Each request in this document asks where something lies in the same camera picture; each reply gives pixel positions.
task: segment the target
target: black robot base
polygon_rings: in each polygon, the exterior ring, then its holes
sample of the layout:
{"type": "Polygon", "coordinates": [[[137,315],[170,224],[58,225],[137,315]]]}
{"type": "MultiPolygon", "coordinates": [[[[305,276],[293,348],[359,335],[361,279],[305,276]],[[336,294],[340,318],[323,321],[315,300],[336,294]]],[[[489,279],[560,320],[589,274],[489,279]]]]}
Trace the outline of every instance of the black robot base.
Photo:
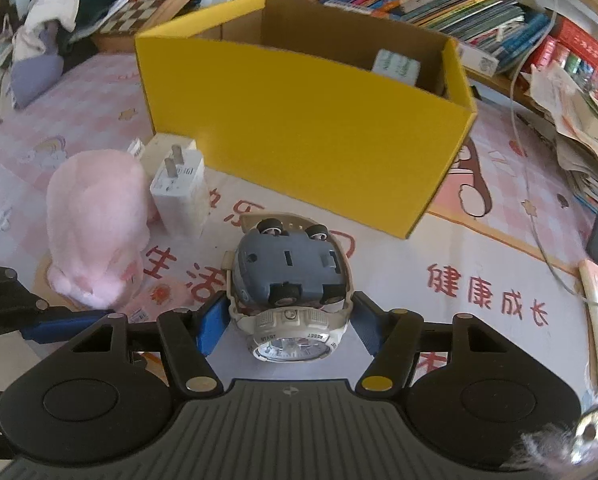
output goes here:
{"type": "Polygon", "coordinates": [[[542,478],[505,462],[522,433],[572,427],[567,384],[470,314],[433,324],[353,299],[374,357],[354,390],[236,379],[224,391],[204,357],[230,322],[224,293],[156,322],[106,315],[0,394],[0,458],[15,457],[0,480],[542,478]],[[138,351],[160,352],[168,386],[138,351]],[[448,364],[411,384],[429,351],[448,364]]]}

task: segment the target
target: watch face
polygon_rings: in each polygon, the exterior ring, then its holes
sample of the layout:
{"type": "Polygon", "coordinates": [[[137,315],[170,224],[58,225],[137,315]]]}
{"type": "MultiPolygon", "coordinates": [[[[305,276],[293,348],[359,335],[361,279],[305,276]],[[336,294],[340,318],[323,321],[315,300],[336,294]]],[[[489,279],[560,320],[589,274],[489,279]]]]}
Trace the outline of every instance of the watch face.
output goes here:
{"type": "Polygon", "coordinates": [[[322,341],[305,337],[282,337],[263,343],[256,350],[269,361],[293,362],[310,361],[330,351],[322,341]]]}

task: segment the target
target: chessboard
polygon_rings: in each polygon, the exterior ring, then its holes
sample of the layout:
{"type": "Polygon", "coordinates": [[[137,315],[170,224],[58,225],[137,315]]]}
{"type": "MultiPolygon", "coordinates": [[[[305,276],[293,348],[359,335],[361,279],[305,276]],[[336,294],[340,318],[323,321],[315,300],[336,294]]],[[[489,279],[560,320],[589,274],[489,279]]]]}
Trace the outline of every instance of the chessboard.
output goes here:
{"type": "Polygon", "coordinates": [[[190,0],[131,0],[93,34],[102,52],[134,52],[134,35],[171,20],[190,0]]]}

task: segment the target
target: stack of papers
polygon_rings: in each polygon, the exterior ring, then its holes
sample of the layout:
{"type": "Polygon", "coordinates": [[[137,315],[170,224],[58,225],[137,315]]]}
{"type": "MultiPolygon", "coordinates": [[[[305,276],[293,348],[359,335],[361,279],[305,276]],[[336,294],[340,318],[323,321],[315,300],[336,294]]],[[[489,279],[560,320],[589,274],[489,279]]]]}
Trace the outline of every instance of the stack of papers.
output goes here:
{"type": "Polygon", "coordinates": [[[556,63],[541,71],[532,67],[530,96],[546,109],[546,118],[559,134],[556,136],[557,160],[566,172],[572,193],[597,213],[598,129],[589,127],[589,118],[584,118],[584,125],[580,116],[587,111],[590,99],[556,63]]]}

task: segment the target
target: gray fabric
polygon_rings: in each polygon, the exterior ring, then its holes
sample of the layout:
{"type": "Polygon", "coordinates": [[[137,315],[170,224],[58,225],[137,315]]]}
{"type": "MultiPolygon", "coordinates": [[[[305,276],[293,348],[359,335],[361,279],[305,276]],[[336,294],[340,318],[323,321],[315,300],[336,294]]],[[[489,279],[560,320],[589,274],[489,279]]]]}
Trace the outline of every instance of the gray fabric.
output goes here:
{"type": "Polygon", "coordinates": [[[10,86],[15,108],[21,110],[28,106],[59,80],[61,72],[63,57],[58,54],[43,54],[14,62],[10,71],[10,86]]]}
{"type": "Polygon", "coordinates": [[[57,31],[59,24],[56,20],[45,24],[44,30],[39,33],[39,39],[44,42],[45,54],[56,54],[59,50],[57,46],[57,31]]]}

